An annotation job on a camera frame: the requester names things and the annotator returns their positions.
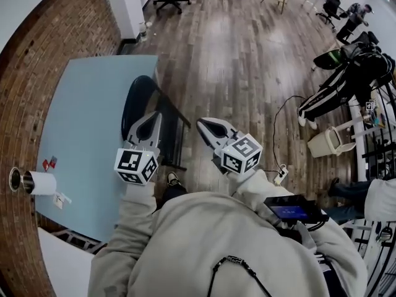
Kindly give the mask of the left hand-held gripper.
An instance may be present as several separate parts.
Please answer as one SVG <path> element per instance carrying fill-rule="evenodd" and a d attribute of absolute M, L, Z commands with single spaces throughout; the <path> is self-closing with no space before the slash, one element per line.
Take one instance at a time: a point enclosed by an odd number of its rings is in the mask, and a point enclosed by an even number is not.
<path fill-rule="evenodd" d="M 125 183 L 146 185 L 157 171 L 162 122 L 162 114 L 154 111 L 131 126 L 114 163 L 115 172 Z"/>

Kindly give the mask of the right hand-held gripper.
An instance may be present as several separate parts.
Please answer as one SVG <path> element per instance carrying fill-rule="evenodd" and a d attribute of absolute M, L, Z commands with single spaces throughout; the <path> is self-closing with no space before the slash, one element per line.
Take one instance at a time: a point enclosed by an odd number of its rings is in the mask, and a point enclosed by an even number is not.
<path fill-rule="evenodd" d="M 223 138 L 233 137 L 238 130 L 228 121 L 218 118 L 200 118 L 196 127 L 204 142 L 215 150 L 213 162 L 222 173 L 245 174 L 259 164 L 263 147 L 252 135 L 229 140 L 218 149 Z"/>

